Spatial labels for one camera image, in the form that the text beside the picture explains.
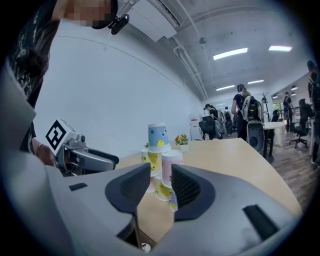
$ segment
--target paper cup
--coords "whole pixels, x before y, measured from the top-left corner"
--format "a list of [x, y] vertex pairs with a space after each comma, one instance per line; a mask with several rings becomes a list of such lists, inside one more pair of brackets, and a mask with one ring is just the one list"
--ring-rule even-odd
[[148, 125], [149, 152], [163, 153], [171, 149], [166, 124], [156, 123]]
[[162, 153], [162, 184], [168, 188], [171, 187], [171, 165], [178, 164], [183, 165], [184, 159], [182, 157], [182, 152], [177, 149], [171, 149], [169, 152]]
[[174, 190], [172, 189], [172, 197], [171, 197], [171, 202], [170, 202], [170, 209], [173, 212], [176, 212], [178, 210], [178, 201], [177, 201], [177, 196]]
[[161, 182], [161, 175], [154, 178], [155, 181], [155, 196], [161, 201], [171, 200], [171, 188], [165, 187]]
[[162, 171], [162, 161], [160, 153], [150, 153], [148, 148], [141, 150], [141, 161], [142, 163], [150, 163], [150, 176], [158, 176]]
[[153, 193], [156, 191], [156, 183], [155, 183], [155, 178], [150, 177], [150, 184], [146, 190], [146, 193]]

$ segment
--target wooden floor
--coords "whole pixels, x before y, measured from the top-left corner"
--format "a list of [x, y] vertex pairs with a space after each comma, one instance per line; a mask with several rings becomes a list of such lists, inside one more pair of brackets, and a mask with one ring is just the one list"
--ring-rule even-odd
[[[233, 133], [224, 139], [236, 137], [237, 133]], [[296, 139], [296, 134], [293, 132], [287, 133], [283, 129], [275, 130], [272, 153], [274, 162], [271, 165], [287, 183], [302, 210], [305, 211], [318, 184], [320, 171], [314, 171], [309, 149], [306, 149], [305, 146], [295, 149], [294, 142], [289, 145], [289, 141], [294, 139]], [[308, 140], [308, 146], [310, 146], [310, 136], [303, 139]], [[151, 249], [156, 246], [156, 243], [142, 231], [140, 232], [140, 242], [149, 244]]]

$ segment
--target wooden table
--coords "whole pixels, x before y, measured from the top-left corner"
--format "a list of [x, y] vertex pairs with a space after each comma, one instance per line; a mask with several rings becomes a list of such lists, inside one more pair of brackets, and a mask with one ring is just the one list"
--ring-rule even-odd
[[[263, 126], [264, 130], [264, 146], [263, 157], [271, 164], [275, 159], [272, 156], [272, 150], [274, 148], [275, 129], [284, 127], [284, 122], [265, 122]], [[267, 158], [268, 139], [270, 138], [270, 150], [269, 157]]]
[[[294, 216], [302, 214], [301, 207], [276, 170], [241, 138], [190, 141], [183, 153], [184, 164], [246, 180], [280, 202]], [[141, 162], [139, 153], [120, 159], [117, 169]], [[174, 213], [170, 202], [146, 193], [138, 206], [139, 228], [158, 243], [170, 230]]]

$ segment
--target chair base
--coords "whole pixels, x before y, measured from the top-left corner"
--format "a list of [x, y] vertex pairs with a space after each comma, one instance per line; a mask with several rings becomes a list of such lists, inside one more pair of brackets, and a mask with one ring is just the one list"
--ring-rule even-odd
[[297, 138], [297, 139], [293, 139], [293, 140], [290, 140], [289, 141], [289, 145], [291, 144], [291, 142], [295, 142], [295, 145], [294, 145], [294, 148], [296, 149], [297, 148], [297, 145], [298, 143], [303, 143], [305, 145], [306, 148], [308, 148], [308, 145], [307, 145], [307, 141], [305, 139], [302, 139], [302, 138]]

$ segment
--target air conditioning unit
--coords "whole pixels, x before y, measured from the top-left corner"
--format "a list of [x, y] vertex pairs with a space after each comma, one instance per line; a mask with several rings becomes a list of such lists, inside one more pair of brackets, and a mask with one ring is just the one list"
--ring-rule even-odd
[[171, 38], [176, 27], [183, 22], [179, 12], [169, 0], [139, 0], [128, 12], [129, 23], [157, 42], [163, 37]]

